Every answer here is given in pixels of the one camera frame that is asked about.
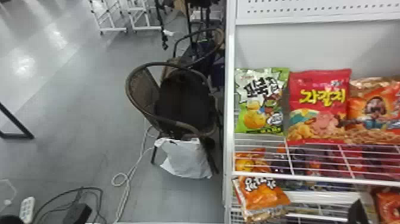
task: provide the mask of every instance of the white paper bag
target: white paper bag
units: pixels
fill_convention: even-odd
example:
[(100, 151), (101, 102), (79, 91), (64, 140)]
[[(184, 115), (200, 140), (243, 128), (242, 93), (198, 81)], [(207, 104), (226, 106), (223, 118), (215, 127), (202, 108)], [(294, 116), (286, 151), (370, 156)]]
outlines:
[(213, 175), (198, 138), (191, 141), (160, 138), (154, 145), (167, 153), (161, 167), (171, 174), (195, 179), (210, 178)]

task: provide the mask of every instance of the black power adapter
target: black power adapter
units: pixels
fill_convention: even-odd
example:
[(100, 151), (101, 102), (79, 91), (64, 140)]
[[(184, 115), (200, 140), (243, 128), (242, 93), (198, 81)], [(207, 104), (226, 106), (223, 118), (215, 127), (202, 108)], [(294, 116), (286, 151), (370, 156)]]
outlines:
[(85, 224), (90, 214), (92, 209), (86, 203), (74, 204), (62, 220), (62, 224)]

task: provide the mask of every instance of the wicker chair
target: wicker chair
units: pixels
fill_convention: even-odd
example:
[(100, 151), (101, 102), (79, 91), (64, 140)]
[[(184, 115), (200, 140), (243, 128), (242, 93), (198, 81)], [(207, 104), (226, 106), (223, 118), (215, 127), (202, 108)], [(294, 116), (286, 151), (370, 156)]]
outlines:
[[(197, 128), (176, 120), (170, 120), (165, 117), (161, 117), (155, 114), (155, 103), (160, 95), (160, 87), (154, 80), (153, 75), (150, 73), (148, 67), (153, 66), (164, 66), (173, 67), (175, 69), (186, 70), (193, 73), (193, 75), (199, 76), (204, 83), (207, 83), (207, 79), (198, 71), (190, 70), (179, 66), (177, 64), (165, 63), (165, 62), (153, 62), (141, 65), (135, 68), (126, 79), (125, 91), (130, 102), (146, 117), (146, 119), (156, 128), (160, 134), (158, 138), (161, 137), (172, 137), (166, 131), (162, 130), (160, 127), (160, 122), (167, 123), (179, 127), (181, 129), (187, 130), (187, 133), (183, 135), (182, 139), (199, 138), (200, 140), (211, 136), (217, 129), (218, 114), (210, 119), (209, 125), (204, 130), (198, 130)], [(157, 148), (154, 147), (153, 154), (151, 157), (151, 163), (154, 164), (154, 158), (157, 153)], [(206, 150), (207, 159), (210, 164), (210, 168), (213, 172), (218, 172), (215, 165), (214, 159), (212, 158), (209, 150)]]

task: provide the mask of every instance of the black backpack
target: black backpack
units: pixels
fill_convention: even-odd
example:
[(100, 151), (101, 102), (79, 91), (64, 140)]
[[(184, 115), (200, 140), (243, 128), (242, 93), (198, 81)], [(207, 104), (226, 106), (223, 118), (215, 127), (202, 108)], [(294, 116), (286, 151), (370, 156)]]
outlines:
[[(213, 122), (215, 102), (207, 84), (197, 74), (175, 69), (161, 83), (155, 114), (204, 130)], [(189, 133), (186, 129), (163, 122), (160, 122), (160, 128), (175, 139)]]

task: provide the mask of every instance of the tiled floor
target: tiled floor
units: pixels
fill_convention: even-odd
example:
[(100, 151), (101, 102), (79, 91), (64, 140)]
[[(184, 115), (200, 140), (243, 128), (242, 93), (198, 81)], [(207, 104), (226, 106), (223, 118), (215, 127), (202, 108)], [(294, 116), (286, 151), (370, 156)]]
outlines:
[[(177, 17), (168, 28), (185, 30), (185, 18)], [(68, 189), (98, 186), (104, 190), (101, 213), (112, 223), (123, 189), (111, 186), (111, 178), (138, 159), (148, 125), (126, 98), (124, 80), (140, 64), (165, 61), (172, 43), (173, 38), (163, 51), (160, 34), (153, 31), (99, 36), (85, 0), (4, 3), (0, 101), (36, 139), (0, 139), (0, 179), (10, 179), (18, 190), (14, 204), (1, 214), (18, 214), (28, 196), (37, 199), (38, 208)], [(158, 79), (160, 71), (153, 72)], [(0, 127), (15, 130), (3, 116)], [(149, 156), (132, 180), (122, 221), (223, 222), (221, 175), (178, 178), (151, 165)], [(158, 155), (157, 163), (162, 160)], [(49, 209), (73, 198), (62, 198)], [(88, 201), (94, 206), (93, 199)], [(61, 223), (62, 217), (52, 214), (45, 223)]]

